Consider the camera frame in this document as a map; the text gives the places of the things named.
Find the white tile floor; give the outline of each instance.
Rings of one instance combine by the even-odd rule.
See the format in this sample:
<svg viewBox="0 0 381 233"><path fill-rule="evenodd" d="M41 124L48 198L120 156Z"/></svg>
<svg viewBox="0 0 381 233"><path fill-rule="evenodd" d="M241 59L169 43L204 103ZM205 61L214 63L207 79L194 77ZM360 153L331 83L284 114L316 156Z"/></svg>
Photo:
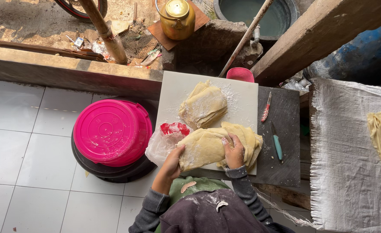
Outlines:
<svg viewBox="0 0 381 233"><path fill-rule="evenodd" d="M86 177L71 151L77 116L107 97L0 81L0 232L127 232L158 169L135 182L107 183ZM302 182L298 190L309 194L309 183ZM309 211L266 194L281 207L310 218ZM315 233L264 206L274 221L298 233Z"/></svg>

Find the pink plastic basin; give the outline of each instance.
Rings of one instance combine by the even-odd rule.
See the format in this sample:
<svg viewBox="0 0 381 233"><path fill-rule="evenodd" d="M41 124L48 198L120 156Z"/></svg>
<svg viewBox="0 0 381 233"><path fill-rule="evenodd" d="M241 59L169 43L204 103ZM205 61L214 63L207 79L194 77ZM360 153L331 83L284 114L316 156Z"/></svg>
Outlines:
<svg viewBox="0 0 381 233"><path fill-rule="evenodd" d="M103 99L78 116L73 137L77 149L94 163L121 167L139 159L152 136L147 111L126 100Z"/></svg>
<svg viewBox="0 0 381 233"><path fill-rule="evenodd" d="M249 69L245 69L243 67L235 67L230 69L228 73L226 73L226 78L245 82L254 82L254 75L252 75Z"/></svg>

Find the white cutting board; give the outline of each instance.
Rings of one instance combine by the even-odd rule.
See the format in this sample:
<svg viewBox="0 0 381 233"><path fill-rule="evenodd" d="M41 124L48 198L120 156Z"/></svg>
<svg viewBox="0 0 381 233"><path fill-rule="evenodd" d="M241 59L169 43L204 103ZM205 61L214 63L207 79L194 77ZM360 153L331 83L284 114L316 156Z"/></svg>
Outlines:
<svg viewBox="0 0 381 233"><path fill-rule="evenodd" d="M179 106L188 98L198 82L211 80L211 86L221 88L228 102L228 112L209 128L220 128L221 121L240 124L257 133L258 123L258 83L230 80L219 77L186 74L179 72L164 71L162 91L159 99L156 126L173 122L185 122L178 116ZM223 171L216 163L205 165L201 168ZM257 174L255 167L249 172Z"/></svg>

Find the teal knife handle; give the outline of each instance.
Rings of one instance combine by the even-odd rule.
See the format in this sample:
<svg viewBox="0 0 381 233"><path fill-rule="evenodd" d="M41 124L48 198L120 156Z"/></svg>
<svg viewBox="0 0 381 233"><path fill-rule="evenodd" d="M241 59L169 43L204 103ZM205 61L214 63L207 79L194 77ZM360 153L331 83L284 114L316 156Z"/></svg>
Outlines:
<svg viewBox="0 0 381 233"><path fill-rule="evenodd" d="M281 150L280 141L278 140L277 135L274 135L274 144L275 144L276 153L278 154L278 158L282 160L282 150Z"/></svg>

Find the motorcycle wheel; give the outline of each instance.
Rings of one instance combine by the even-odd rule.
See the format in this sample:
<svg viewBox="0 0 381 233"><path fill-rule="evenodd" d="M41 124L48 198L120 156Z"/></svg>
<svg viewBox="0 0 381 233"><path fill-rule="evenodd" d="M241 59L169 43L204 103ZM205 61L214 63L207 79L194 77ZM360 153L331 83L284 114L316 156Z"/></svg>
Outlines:
<svg viewBox="0 0 381 233"><path fill-rule="evenodd" d="M54 0L61 8L63 8L67 13L71 14L73 17L81 20L81 21L90 21L88 15L78 9L74 8L73 4L71 4L68 0ZM100 11L100 14L103 18L107 14L107 0L97 0L97 8Z"/></svg>

